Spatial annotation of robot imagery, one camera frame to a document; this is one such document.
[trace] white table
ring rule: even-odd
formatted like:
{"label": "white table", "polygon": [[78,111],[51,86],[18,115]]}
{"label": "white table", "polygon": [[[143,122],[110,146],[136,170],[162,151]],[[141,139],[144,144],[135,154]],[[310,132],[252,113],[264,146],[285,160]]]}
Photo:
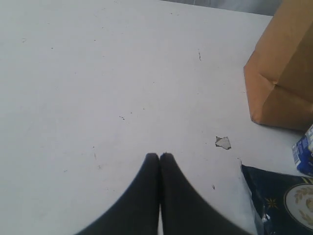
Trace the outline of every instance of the white table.
{"label": "white table", "polygon": [[158,0],[2,0],[0,234],[81,230],[165,151],[255,233],[238,159],[297,174],[299,134],[249,118],[243,66],[269,21]]}

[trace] small paper scrap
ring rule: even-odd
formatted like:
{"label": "small paper scrap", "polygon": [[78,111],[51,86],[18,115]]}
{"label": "small paper scrap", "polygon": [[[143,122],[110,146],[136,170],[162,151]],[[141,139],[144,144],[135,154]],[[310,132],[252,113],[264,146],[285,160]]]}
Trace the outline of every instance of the small paper scrap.
{"label": "small paper scrap", "polygon": [[227,136],[223,138],[216,136],[215,146],[222,147],[223,149],[226,149],[226,150],[229,150],[231,148],[230,142]]}

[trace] table surface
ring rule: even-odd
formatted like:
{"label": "table surface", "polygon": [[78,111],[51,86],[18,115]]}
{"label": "table surface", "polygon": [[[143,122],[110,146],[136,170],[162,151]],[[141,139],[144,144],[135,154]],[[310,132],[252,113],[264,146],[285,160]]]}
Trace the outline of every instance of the table surface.
{"label": "table surface", "polygon": [[249,117],[243,66],[271,17],[158,0],[2,0],[0,19],[1,234],[78,232],[148,152],[173,153],[201,196],[252,234],[240,160],[298,174],[300,135]]}

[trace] packaging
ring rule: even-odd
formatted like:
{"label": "packaging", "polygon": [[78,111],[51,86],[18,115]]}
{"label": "packaging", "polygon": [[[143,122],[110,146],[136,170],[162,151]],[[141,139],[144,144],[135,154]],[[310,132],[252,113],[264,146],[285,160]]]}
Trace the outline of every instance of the packaging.
{"label": "packaging", "polygon": [[242,165],[258,235],[313,234],[313,179]]}
{"label": "packaging", "polygon": [[251,119],[306,131],[313,123],[313,0],[284,0],[245,65]]}
{"label": "packaging", "polygon": [[292,154],[297,169],[304,174],[313,176],[313,125],[292,147]]}

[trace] brown paper bag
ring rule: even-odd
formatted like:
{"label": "brown paper bag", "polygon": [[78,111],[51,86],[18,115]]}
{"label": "brown paper bag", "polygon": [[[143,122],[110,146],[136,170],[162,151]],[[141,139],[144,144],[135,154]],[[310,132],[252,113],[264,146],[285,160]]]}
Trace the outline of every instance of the brown paper bag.
{"label": "brown paper bag", "polygon": [[284,0],[245,66],[251,119],[307,130],[313,124],[313,0]]}

